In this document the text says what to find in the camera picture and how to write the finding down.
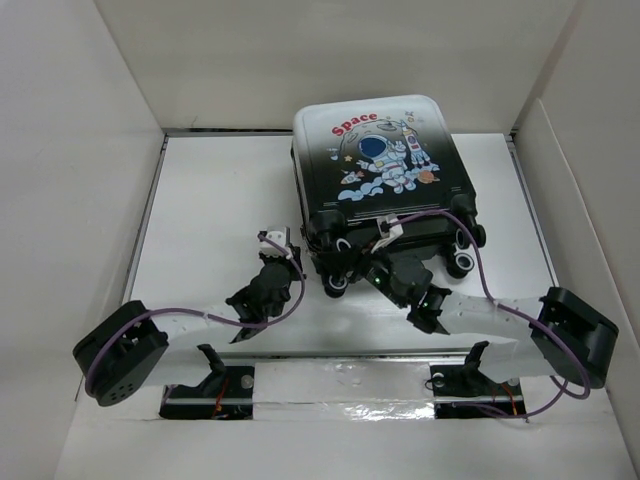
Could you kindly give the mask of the black suitcase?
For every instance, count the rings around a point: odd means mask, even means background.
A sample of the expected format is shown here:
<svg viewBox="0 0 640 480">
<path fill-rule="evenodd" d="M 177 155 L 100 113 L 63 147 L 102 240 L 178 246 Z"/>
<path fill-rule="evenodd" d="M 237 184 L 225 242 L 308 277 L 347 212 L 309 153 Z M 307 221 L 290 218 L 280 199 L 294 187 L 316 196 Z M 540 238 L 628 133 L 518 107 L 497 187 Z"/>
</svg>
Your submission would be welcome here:
<svg viewBox="0 0 640 480">
<path fill-rule="evenodd" d="M 476 191 L 437 103 L 401 95 L 306 106 L 290 150 L 301 234 L 325 293 L 358 282 L 359 261 L 379 239 L 376 218 L 395 214 L 404 234 L 386 253 L 442 257 L 447 273 L 475 266 L 483 247 Z"/>
</svg>

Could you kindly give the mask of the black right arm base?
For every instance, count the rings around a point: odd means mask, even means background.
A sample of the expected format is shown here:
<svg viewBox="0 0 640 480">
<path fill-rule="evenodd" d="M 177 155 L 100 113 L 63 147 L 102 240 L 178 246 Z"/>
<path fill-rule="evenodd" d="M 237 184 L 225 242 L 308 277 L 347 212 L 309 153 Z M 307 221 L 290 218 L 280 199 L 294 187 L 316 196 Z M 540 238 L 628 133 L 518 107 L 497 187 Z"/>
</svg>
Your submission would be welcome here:
<svg viewBox="0 0 640 480">
<path fill-rule="evenodd" d="M 479 371 L 488 341 L 476 343 L 462 364 L 430 366 L 425 388 L 433 394 L 436 419 L 516 417 L 527 413 L 519 381 L 496 383 Z"/>
</svg>

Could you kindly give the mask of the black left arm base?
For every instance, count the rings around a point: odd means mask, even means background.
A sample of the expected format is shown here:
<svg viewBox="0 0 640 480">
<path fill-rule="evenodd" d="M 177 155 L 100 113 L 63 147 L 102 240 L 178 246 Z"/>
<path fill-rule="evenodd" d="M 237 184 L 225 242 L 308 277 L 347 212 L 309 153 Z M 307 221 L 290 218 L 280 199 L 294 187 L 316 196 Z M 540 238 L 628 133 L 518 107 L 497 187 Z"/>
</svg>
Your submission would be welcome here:
<svg viewBox="0 0 640 480">
<path fill-rule="evenodd" d="M 200 344 L 197 349 L 208 361 L 208 375 L 195 386 L 166 386 L 159 417 L 164 420 L 251 420 L 255 368 L 226 366 L 209 344 Z"/>
</svg>

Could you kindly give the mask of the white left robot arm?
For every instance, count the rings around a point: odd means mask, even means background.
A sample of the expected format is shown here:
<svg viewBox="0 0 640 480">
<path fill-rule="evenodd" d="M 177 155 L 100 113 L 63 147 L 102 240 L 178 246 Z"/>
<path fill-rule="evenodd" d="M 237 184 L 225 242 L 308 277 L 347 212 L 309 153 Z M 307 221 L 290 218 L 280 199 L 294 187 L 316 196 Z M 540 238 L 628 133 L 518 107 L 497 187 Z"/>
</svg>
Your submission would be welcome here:
<svg viewBox="0 0 640 480">
<path fill-rule="evenodd" d="M 200 317 L 237 327 L 235 343 L 249 340 L 288 318 L 305 293 L 301 249 L 278 247 L 274 256 L 259 255 L 263 267 L 250 283 L 225 303 L 238 318 L 189 308 L 149 310 L 140 300 L 122 304 L 73 348 L 73 357 L 85 377 L 85 392 L 99 406 L 118 404 L 136 392 L 169 347 L 169 334 L 154 319 L 164 315 Z"/>
</svg>

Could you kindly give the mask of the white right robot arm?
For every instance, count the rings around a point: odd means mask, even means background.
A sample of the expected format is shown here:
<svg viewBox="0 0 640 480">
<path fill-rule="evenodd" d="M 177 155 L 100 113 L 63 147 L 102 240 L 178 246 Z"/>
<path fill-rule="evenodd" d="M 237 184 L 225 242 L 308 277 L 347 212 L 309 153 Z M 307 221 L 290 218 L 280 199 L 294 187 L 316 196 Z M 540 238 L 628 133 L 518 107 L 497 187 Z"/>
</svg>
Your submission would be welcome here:
<svg viewBox="0 0 640 480">
<path fill-rule="evenodd" d="M 568 289 L 524 299 L 468 296 L 433 284 L 414 255 L 375 254 L 365 278 L 423 333 L 485 336 L 461 371 L 474 393 L 514 377 L 556 375 L 591 389 L 606 383 L 619 329 Z"/>
</svg>

